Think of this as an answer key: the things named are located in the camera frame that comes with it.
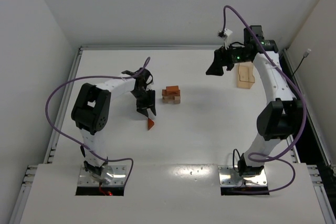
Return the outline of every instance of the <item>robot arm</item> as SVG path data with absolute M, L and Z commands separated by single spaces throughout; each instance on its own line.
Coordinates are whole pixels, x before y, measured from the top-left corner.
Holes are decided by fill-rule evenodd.
M 281 69 L 278 48 L 273 40 L 264 40 L 261 26 L 250 26 L 264 46 L 272 61 Z M 302 118 L 302 103 L 289 89 L 286 80 L 270 64 L 264 54 L 259 52 L 247 29 L 244 29 L 244 45 L 242 48 L 221 47 L 215 50 L 214 62 L 207 70 L 207 75 L 222 76 L 222 67 L 233 69 L 234 64 L 253 62 L 263 83 L 267 106 L 257 119 L 258 134 L 251 147 L 241 156 L 238 162 L 240 176 L 259 175 L 264 163 L 248 159 L 250 153 L 269 155 L 274 147 L 289 135 L 297 132 Z
M 135 73 L 124 71 L 119 76 L 121 79 L 111 79 L 97 85 L 85 83 L 76 99 L 71 118 L 76 122 L 84 144 L 101 157 L 107 158 L 101 130 L 107 123 L 111 100 L 131 92 L 136 98 L 137 112 L 148 117 L 147 109 L 150 109 L 156 115 L 155 90 L 150 89 L 153 76 L 147 69 L 144 69 L 135 79 L 124 79 L 124 77 L 133 75 Z M 81 151 L 85 157 L 85 168 L 94 175 L 101 176 L 105 161 L 95 157 L 83 147 Z

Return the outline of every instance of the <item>stacked wooden blocks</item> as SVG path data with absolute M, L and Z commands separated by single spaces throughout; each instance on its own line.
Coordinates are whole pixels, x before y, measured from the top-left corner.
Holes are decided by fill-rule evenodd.
M 162 101 L 164 103 L 173 102 L 174 104 L 181 103 L 181 92 L 178 86 L 167 86 L 162 90 Z

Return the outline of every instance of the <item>red triangular piece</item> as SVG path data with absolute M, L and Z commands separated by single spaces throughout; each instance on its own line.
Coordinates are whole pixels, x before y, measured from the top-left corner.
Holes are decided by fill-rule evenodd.
M 154 121 L 148 118 L 148 130 L 150 130 L 154 126 Z

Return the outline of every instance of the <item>white backdrop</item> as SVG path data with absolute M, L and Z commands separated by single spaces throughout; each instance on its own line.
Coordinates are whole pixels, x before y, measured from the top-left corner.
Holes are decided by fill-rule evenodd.
M 44 104 L 74 51 L 43 0 L 0 0 L 0 223 L 8 223 L 30 164 L 43 162 L 51 128 Z M 56 116 L 61 92 L 50 107 Z
M 267 38 L 287 46 L 317 0 L 45 0 L 76 46 L 83 44 L 220 44 L 222 8 L 234 6 Z M 232 14 L 228 28 L 242 39 Z
M 289 48 L 291 61 L 296 67 L 303 53 L 310 48 L 309 57 L 303 61 L 296 73 L 304 86 L 314 114 L 336 162 L 336 0 L 321 0 L 302 27 Z

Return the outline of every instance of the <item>white connector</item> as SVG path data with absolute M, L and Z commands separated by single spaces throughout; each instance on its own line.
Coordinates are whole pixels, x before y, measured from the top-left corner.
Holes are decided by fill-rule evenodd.
M 222 38 L 224 40 L 224 46 L 225 48 L 227 49 L 229 47 L 229 45 L 231 44 L 232 42 L 232 31 L 225 28 L 224 32 L 223 31 L 219 31 L 218 32 L 218 37 Z
M 310 54 L 311 50 L 308 48 L 307 51 L 303 54 L 303 57 L 306 58 Z

